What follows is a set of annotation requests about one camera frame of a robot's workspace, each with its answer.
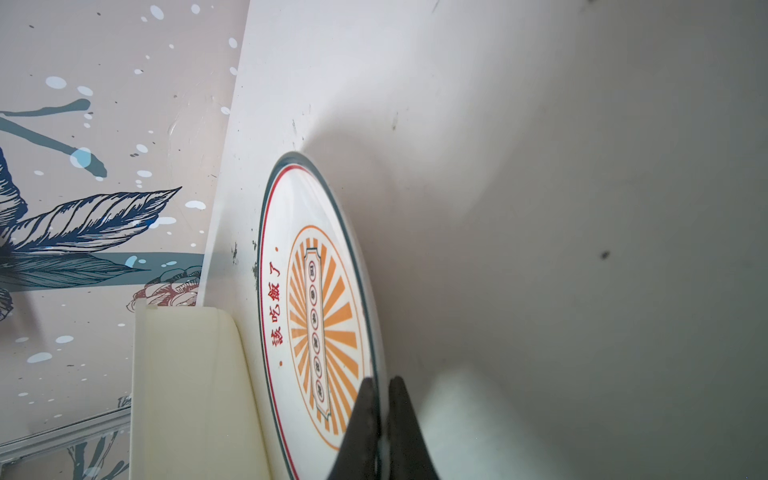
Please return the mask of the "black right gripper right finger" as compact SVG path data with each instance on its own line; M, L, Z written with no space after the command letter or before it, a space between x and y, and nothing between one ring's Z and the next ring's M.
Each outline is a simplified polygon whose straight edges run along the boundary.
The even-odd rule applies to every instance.
M438 480L405 381L389 383L388 439L391 480Z

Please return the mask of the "orange sunburst plate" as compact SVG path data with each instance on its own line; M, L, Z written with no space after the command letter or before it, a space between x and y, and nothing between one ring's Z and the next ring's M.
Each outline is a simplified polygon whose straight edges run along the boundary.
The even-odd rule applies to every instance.
M319 169L289 152L269 174L255 263L263 369L291 479L324 479L360 384L384 374L375 300L351 223Z

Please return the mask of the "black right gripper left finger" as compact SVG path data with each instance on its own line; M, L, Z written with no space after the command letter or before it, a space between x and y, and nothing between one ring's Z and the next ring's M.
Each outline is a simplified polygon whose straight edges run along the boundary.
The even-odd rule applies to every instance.
M379 436L377 391L373 379L365 378L360 385L347 431L328 479L376 479Z

